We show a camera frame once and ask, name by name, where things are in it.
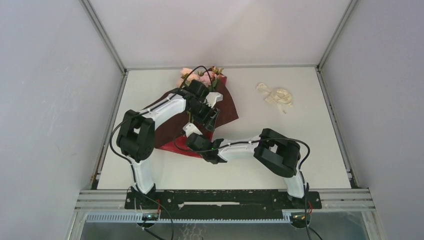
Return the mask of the pink flower stem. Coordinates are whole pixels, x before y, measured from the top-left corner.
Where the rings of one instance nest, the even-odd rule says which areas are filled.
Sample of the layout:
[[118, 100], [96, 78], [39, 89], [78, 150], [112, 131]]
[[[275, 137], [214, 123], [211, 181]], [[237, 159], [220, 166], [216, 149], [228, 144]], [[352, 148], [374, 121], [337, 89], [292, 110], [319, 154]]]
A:
[[199, 76], [193, 72], [191, 68], [184, 67], [181, 71], [181, 79], [186, 83], [190, 83], [192, 80], [198, 80]]
[[223, 68], [212, 66], [208, 70], [198, 71], [199, 81], [203, 83], [211, 92], [217, 89], [218, 84], [226, 84], [227, 77], [223, 74]]

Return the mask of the red wrapping paper sheet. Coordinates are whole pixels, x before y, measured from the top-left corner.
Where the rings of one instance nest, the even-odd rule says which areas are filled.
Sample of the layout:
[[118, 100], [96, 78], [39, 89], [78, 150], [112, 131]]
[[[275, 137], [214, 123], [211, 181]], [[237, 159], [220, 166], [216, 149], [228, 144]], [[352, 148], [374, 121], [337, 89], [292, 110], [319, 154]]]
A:
[[[221, 76], [216, 83], [215, 90], [223, 95], [223, 100], [217, 102], [215, 107], [220, 110], [215, 127], [218, 128], [239, 118], [233, 98], [226, 87], [227, 77]], [[161, 124], [155, 131], [154, 148], [158, 150], [169, 151], [189, 157], [201, 158], [195, 152], [188, 152], [189, 148], [185, 146], [187, 138], [181, 134], [183, 127], [189, 122], [187, 112], [179, 113], [167, 122]]]

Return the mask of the cream ribbon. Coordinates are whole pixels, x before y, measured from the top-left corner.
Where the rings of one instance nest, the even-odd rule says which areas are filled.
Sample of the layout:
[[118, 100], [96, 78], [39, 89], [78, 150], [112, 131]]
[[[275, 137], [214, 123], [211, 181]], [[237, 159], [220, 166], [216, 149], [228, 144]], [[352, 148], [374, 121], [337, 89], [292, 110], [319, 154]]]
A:
[[294, 102], [293, 95], [281, 87], [270, 88], [261, 82], [256, 86], [256, 90], [263, 96], [263, 101], [270, 106], [275, 106], [278, 110], [286, 114], [285, 106], [291, 107]]

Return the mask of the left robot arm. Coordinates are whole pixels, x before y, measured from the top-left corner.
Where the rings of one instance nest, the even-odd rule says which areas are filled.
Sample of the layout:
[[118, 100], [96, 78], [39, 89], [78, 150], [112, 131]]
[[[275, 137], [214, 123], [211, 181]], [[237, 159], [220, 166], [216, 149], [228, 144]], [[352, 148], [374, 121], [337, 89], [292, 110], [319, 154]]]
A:
[[194, 80], [189, 86], [171, 90], [163, 99], [140, 112], [128, 110], [124, 114], [116, 127], [116, 145], [121, 151], [119, 156], [130, 163], [133, 188], [139, 192], [136, 200], [143, 208], [153, 207], [157, 200], [151, 191], [155, 183], [148, 161], [155, 148], [157, 128], [172, 117], [187, 112], [190, 114], [188, 123], [182, 128], [186, 136], [201, 135], [198, 126], [212, 132], [220, 112], [215, 105], [223, 98], [221, 93], [210, 91], [203, 83]]

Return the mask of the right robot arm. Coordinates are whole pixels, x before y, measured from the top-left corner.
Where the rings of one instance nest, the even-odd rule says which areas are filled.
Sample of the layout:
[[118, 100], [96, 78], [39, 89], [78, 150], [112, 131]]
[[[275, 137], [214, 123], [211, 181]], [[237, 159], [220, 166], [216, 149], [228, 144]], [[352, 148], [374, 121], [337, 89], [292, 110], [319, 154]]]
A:
[[282, 177], [289, 195], [289, 203], [302, 208], [309, 201], [304, 179], [299, 170], [301, 158], [299, 142], [264, 128], [254, 137], [242, 140], [217, 138], [210, 140], [198, 130], [188, 130], [185, 146], [212, 164], [254, 158], [275, 175]]

